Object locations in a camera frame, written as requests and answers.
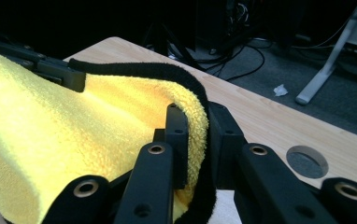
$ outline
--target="wooden table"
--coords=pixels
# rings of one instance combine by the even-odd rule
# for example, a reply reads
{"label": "wooden table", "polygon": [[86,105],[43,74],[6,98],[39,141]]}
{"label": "wooden table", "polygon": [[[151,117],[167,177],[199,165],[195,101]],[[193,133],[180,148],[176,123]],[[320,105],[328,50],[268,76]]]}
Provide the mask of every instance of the wooden table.
{"label": "wooden table", "polygon": [[[357,182],[357,135],[246,91],[219,78],[178,63],[118,37],[103,40],[69,57],[90,63],[173,63],[192,73],[205,86],[209,101],[225,105],[249,142],[271,147],[286,162],[294,146],[312,147],[329,164],[322,178],[297,177],[319,188],[325,178],[341,176]],[[233,192],[219,190],[215,214],[209,223],[240,223]]]}

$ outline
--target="yellow cloth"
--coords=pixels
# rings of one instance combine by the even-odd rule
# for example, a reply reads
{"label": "yellow cloth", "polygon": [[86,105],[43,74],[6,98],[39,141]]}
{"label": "yellow cloth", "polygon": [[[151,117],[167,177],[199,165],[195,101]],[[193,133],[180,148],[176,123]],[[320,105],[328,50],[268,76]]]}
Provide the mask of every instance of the yellow cloth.
{"label": "yellow cloth", "polygon": [[87,74],[78,93],[0,56],[0,212],[40,223],[64,187],[83,175],[111,181],[133,168],[175,103],[189,121],[189,184],[175,191],[174,219],[188,209],[205,156],[208,121],[177,83]]}

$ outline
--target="crumpled paper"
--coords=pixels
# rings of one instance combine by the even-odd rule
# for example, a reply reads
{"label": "crumpled paper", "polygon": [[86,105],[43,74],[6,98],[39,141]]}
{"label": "crumpled paper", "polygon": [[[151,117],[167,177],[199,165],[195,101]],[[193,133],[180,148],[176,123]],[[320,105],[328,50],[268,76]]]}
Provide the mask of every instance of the crumpled paper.
{"label": "crumpled paper", "polygon": [[275,96],[283,96],[286,95],[288,93],[288,91],[284,88],[284,85],[281,84],[280,86],[276,87],[274,89],[275,92]]}

